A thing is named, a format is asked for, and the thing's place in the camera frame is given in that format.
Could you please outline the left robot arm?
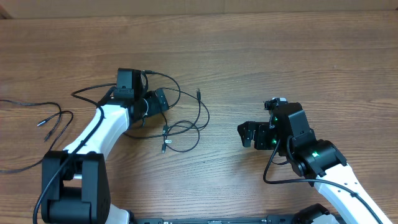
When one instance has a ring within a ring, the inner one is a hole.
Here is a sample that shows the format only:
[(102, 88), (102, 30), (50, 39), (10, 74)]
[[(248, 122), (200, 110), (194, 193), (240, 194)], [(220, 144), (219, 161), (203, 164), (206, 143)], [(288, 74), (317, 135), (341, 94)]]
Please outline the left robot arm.
[(131, 211), (111, 202), (106, 158), (132, 124), (169, 109), (161, 89), (148, 90), (150, 73), (120, 68), (84, 131), (62, 151), (44, 155), (34, 223), (135, 223)]

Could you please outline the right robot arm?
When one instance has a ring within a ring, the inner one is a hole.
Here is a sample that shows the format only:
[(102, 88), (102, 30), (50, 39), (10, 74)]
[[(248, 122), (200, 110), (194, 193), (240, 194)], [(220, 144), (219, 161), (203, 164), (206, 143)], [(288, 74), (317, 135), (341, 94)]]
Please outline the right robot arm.
[(316, 203), (294, 215), (267, 218), (267, 223), (390, 223), (341, 151), (332, 142), (316, 138), (300, 103), (273, 98), (265, 101), (264, 108), (270, 115), (268, 121), (238, 125), (242, 144), (285, 157), (298, 177), (280, 181), (265, 177), (263, 181), (272, 185), (308, 183), (337, 211), (333, 214)]

